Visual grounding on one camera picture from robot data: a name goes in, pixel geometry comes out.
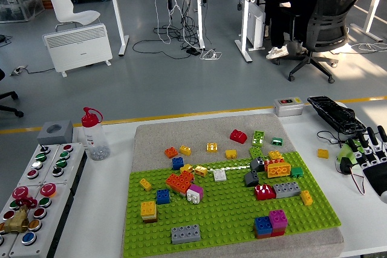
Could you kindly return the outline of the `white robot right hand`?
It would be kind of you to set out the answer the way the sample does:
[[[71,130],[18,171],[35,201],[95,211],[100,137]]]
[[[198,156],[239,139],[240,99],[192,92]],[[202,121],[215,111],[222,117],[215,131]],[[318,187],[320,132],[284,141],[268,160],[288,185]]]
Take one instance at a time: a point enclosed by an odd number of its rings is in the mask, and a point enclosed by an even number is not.
[[[353,139],[349,139],[347,144],[371,187],[386,203],[386,132],[383,126],[377,126],[379,140],[371,127],[366,130],[366,135],[357,134],[359,145]]]

